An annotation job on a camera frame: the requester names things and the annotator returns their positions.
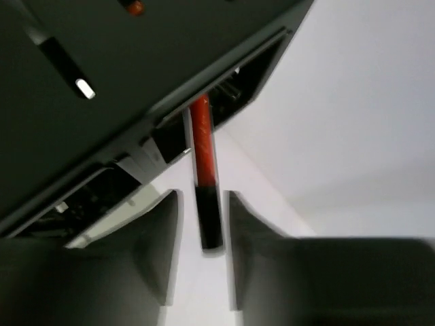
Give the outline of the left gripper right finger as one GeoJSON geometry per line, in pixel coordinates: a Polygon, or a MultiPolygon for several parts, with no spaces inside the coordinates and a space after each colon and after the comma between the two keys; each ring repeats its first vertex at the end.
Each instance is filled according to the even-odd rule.
{"type": "Polygon", "coordinates": [[[433,325],[434,240],[288,236],[226,194],[244,325],[433,325]]]}

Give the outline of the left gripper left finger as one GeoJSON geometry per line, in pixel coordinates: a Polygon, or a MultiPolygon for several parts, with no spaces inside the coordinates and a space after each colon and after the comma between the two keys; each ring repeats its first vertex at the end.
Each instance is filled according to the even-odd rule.
{"type": "Polygon", "coordinates": [[[1,240],[2,325],[157,325],[178,253],[180,192],[84,248],[1,240]]]}

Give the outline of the red lip gloss tube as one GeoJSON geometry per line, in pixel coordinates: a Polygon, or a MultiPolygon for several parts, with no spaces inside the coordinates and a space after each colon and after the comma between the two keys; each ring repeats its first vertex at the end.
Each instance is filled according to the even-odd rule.
{"type": "Polygon", "coordinates": [[[195,196],[203,251],[223,247],[222,220],[215,173],[209,97],[198,97],[189,107],[195,161],[195,196]]]}

